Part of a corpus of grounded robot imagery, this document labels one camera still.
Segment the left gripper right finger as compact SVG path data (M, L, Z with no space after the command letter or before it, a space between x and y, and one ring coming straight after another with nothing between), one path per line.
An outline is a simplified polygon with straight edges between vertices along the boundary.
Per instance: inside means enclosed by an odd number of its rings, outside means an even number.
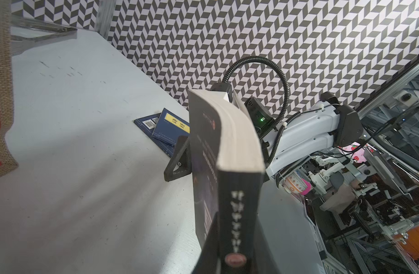
M260 220L257 219L254 232L254 274L279 274L273 254L269 248Z

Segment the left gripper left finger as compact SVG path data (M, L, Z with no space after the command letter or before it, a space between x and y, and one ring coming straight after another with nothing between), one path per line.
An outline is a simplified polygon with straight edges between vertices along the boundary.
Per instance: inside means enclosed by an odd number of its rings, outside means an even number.
M200 253L199 259L192 274L218 274L219 273L219 229L217 212Z

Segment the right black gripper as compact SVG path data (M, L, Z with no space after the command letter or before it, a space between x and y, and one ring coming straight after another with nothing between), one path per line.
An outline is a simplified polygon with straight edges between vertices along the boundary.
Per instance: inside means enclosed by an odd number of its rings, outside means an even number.
M274 118L261 101L255 97L250 97L246 100L245 106L258 136L271 128ZM171 182L191 173L190 138L182 135L179 136L173 156L164 171L164 179L166 182Z

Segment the blue book barcode back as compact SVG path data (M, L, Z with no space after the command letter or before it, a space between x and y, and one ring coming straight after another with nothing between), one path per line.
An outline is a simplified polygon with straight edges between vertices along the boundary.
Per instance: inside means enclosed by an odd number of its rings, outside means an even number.
M172 157L174 153L174 146L168 145L167 143L152 137L152 134L154 132L154 129L156 128L159 117L160 117L160 113L152 114L149 116L135 119L133 123L141 131L143 131L152 140L152 142L155 143L170 158Z

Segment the dark blue bottom book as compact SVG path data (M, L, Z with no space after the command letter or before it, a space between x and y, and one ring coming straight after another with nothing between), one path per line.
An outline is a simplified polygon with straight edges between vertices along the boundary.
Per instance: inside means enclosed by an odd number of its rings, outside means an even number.
M256 130L214 91L189 91L196 274L247 274L265 164Z

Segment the red burlap canvas bag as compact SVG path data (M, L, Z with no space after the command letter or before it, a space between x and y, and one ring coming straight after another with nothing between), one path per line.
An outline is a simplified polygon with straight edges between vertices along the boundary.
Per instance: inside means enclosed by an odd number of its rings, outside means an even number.
M0 1L0 177L18 167L5 139L14 122L10 22L10 2Z

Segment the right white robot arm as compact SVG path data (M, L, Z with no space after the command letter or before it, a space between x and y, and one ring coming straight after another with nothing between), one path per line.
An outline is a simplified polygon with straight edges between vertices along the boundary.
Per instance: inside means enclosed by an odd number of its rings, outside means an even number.
M266 65L280 78L284 101L277 118L265 118L263 107L241 103L233 91L231 75L248 63ZM208 166L212 174L223 171L272 176L325 149L351 145L364 130L357 112L341 105L330 92L320 97L325 107L286 118L290 96L286 76L276 63L264 57L239 59L210 90L191 90L190 95L198 100L190 105L190 117L196 118L205 107L216 112L211 124L220 145L214 163Z

